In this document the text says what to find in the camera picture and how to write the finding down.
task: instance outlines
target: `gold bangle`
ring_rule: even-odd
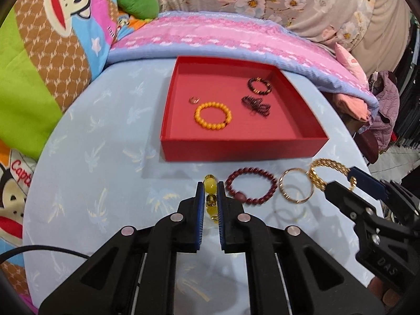
[[[210,108],[210,107],[221,109],[225,113],[225,115],[226,115],[225,121],[222,122],[222,123],[207,123],[205,120],[203,120],[200,117],[201,110],[203,110],[205,108]],[[195,121],[200,126],[202,126],[205,129],[209,129],[209,130],[220,130],[220,129],[223,129],[224,127],[226,127],[232,121],[232,113],[230,112],[229,108],[226,105],[222,104],[222,103],[218,103],[218,102],[207,102],[207,103],[201,104],[195,110],[194,119],[195,119]]]
[[[322,191],[325,190],[327,183],[317,175],[317,173],[314,170],[316,167],[329,167],[329,168],[335,169],[337,172],[344,174],[345,176],[347,176],[350,172],[350,169],[347,168],[345,165],[331,159],[316,159],[315,161],[313,161],[311,163],[308,176],[309,176],[309,179],[311,179],[312,183],[315,185],[315,187]],[[350,178],[349,190],[353,191],[357,183],[358,182],[356,178],[352,176]]]
[[[287,174],[287,173],[289,173],[289,172],[291,172],[291,171],[293,171],[293,170],[295,170],[295,171],[298,171],[298,172],[301,172],[301,173],[303,173],[303,174],[305,174],[307,177],[308,177],[308,179],[309,179],[309,172],[307,172],[306,170],[304,170],[304,169],[302,169],[302,168],[291,168],[291,169],[288,169],[288,170],[286,170],[282,175],[281,175],[281,177],[280,177],[280,179],[279,179],[279,189],[280,189],[280,192],[283,194],[283,197],[285,197],[286,198],[286,200],[288,200],[288,201],[291,201],[291,202],[294,202],[295,204],[303,204],[304,202],[306,202],[306,201],[308,201],[309,200],[309,198],[314,194],[314,190],[315,190],[315,188],[314,188],[314,185],[313,185],[313,183],[312,183],[312,181],[311,181],[311,179],[309,179],[309,182],[311,183],[311,193],[310,193],[310,195],[307,197],[307,198],[305,198],[305,199],[301,199],[301,200],[296,200],[296,199],[292,199],[291,197],[290,197],[290,195],[288,195],[287,194],[287,192],[286,192],[286,190],[284,189],[284,186],[283,186],[283,178],[284,178],[284,176]]]

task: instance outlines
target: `pink cloth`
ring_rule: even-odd
[[[364,100],[337,93],[333,95],[333,103],[341,112],[349,114],[352,118],[361,122],[369,121],[370,111]]]
[[[338,62],[348,69],[351,74],[363,84],[366,90],[369,90],[369,82],[366,78],[366,74],[350,52],[340,44],[335,44],[335,55]]]
[[[335,55],[337,56],[337,61],[352,73],[360,81],[362,86],[369,91],[366,74],[363,72],[358,61],[340,44],[335,44]],[[333,96],[333,103],[340,111],[349,114],[352,118],[362,122],[369,121],[370,111],[367,109],[368,105],[364,100],[338,93]]]

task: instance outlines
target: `yellow beaded bracelet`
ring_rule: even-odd
[[[201,110],[203,110],[205,108],[210,108],[210,107],[221,109],[225,113],[226,119],[223,123],[207,123],[205,120],[203,120],[200,117]],[[203,128],[206,128],[206,129],[209,129],[209,130],[220,130],[220,129],[223,129],[224,127],[226,127],[232,121],[232,113],[230,112],[229,108],[222,103],[207,102],[207,103],[201,104],[195,110],[194,119]]]

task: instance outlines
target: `red bead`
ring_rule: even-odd
[[[239,200],[241,203],[246,202],[246,195],[242,192],[236,192],[234,198]]]

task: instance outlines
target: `dark red beaded bracelet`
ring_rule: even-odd
[[[260,199],[251,199],[247,198],[243,192],[238,192],[232,189],[232,182],[238,176],[243,174],[256,174],[263,177],[266,177],[271,182],[270,190],[264,195],[264,197]],[[231,197],[234,197],[236,200],[239,200],[243,204],[251,204],[251,205],[261,205],[268,201],[274,194],[277,189],[277,179],[274,177],[273,174],[267,172],[266,170],[260,168],[242,168],[235,170],[231,175],[229,175],[228,179],[226,180],[226,190],[228,191]]]

